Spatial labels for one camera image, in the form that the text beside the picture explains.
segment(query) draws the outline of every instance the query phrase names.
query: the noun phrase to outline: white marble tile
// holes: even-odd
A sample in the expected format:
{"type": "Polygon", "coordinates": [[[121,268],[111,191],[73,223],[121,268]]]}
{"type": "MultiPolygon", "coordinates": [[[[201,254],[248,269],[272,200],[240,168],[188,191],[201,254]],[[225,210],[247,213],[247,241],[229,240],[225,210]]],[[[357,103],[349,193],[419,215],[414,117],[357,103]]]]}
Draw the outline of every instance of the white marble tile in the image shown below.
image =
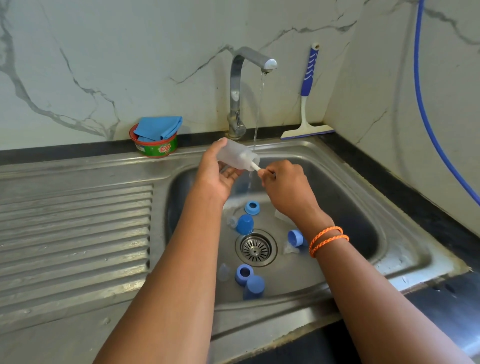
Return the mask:
{"type": "MultiPolygon", "coordinates": [[[[370,0],[358,21],[325,121],[407,184],[480,234],[480,207],[437,155],[413,83],[414,0],[370,0]]],[[[420,81],[445,153],[480,193],[480,3],[425,1],[420,81]]]]}
{"type": "MultiPolygon", "coordinates": [[[[308,49],[319,42],[307,115],[320,121],[362,5],[0,0],[0,149],[125,139],[141,116],[181,115],[182,133],[226,130],[229,50],[241,46],[278,61],[259,121],[272,126],[299,122],[308,49]]],[[[245,63],[247,127],[256,121],[259,75],[245,63]]]]}

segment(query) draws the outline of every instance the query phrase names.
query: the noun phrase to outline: blue plastic cap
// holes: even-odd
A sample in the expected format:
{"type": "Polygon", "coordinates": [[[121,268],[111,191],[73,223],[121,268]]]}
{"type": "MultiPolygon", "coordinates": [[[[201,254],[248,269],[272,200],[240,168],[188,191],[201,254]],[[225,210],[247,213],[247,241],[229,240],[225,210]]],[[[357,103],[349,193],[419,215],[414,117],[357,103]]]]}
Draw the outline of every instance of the blue plastic cap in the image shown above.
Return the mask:
{"type": "Polygon", "coordinates": [[[236,229],[241,235],[250,234],[253,231],[253,218],[247,214],[240,216],[236,229]]]}
{"type": "Polygon", "coordinates": [[[243,289],[244,300],[254,300],[262,297],[265,290],[265,281],[260,276],[252,276],[247,280],[247,284],[243,289]]]}
{"type": "Polygon", "coordinates": [[[235,272],[235,281],[241,286],[245,286],[249,278],[253,277],[253,268],[248,264],[240,264],[235,272]]]}
{"type": "Polygon", "coordinates": [[[288,242],[295,247],[303,244],[304,238],[299,230],[290,230],[287,237],[288,242]]]}
{"type": "Polygon", "coordinates": [[[245,212],[249,215],[258,215],[260,212],[260,204],[258,201],[249,201],[245,205],[245,212]]]}

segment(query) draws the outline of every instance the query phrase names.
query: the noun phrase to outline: orange bracelet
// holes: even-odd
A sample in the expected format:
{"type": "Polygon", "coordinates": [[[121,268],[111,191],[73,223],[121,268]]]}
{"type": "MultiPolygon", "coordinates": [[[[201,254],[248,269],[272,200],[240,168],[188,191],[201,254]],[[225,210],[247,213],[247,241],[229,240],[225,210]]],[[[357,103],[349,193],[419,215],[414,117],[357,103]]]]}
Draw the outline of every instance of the orange bracelet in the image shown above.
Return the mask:
{"type": "Polygon", "coordinates": [[[311,256],[312,258],[315,258],[315,253],[316,253],[316,251],[317,251],[318,249],[320,249],[322,246],[324,246],[325,244],[327,244],[327,243],[329,243],[329,242],[331,242],[331,241],[333,241],[333,240],[335,240],[335,239],[341,239],[341,238],[344,238],[344,239],[346,239],[347,241],[349,240],[349,237],[346,236],[346,235],[343,235],[343,234],[342,234],[342,235],[334,236],[334,237],[329,238],[329,239],[326,239],[326,240],[322,241],[320,244],[318,244],[316,247],[314,247],[314,248],[310,251],[310,256],[311,256]]]}
{"type": "Polygon", "coordinates": [[[325,230],[322,230],[321,232],[318,233],[317,236],[315,236],[313,239],[312,239],[312,242],[310,243],[310,245],[308,246],[308,250],[311,251],[312,250],[312,247],[313,247],[313,244],[323,235],[325,234],[326,232],[330,231],[330,230],[338,230],[340,232],[340,234],[343,234],[343,229],[339,226],[330,226],[329,228],[326,228],[325,230]]]}

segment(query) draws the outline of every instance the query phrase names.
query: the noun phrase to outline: sink drain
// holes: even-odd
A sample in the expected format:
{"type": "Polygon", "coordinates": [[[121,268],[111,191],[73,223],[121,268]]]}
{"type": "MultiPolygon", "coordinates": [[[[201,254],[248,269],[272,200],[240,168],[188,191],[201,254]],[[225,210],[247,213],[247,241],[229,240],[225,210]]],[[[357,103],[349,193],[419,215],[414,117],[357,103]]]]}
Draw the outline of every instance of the sink drain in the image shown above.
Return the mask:
{"type": "Polygon", "coordinates": [[[252,267],[263,267],[275,259],[277,248],[270,234],[255,229],[251,234],[238,237],[235,250],[242,262],[252,267]]]}

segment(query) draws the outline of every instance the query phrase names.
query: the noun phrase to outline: blue pipe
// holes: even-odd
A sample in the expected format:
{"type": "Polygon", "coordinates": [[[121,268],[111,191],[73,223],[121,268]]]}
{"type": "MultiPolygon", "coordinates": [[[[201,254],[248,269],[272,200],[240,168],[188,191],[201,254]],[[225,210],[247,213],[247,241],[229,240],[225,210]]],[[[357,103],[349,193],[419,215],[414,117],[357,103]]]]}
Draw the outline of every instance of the blue pipe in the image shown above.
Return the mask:
{"type": "Polygon", "coordinates": [[[432,141],[435,150],[437,151],[438,155],[445,163],[447,168],[453,174],[453,176],[457,179],[458,182],[462,185],[462,187],[467,191],[467,193],[475,200],[475,202],[480,206],[480,196],[470,187],[467,181],[462,177],[462,175],[456,170],[452,162],[448,159],[445,152],[443,151],[442,147],[438,143],[435,134],[433,133],[432,127],[430,126],[430,122],[428,121],[427,112],[425,111],[425,107],[423,105],[423,100],[421,97],[420,91],[420,74],[419,74],[419,51],[420,51],[420,29],[421,29],[421,18],[423,15],[423,7],[424,7],[425,0],[419,0],[419,7],[417,12],[417,24],[415,27],[415,43],[414,43],[414,50],[413,50],[413,74],[415,79],[415,94],[417,95],[417,103],[419,105],[421,119],[423,120],[423,125],[425,125],[425,129],[427,130],[428,136],[432,141]]]}

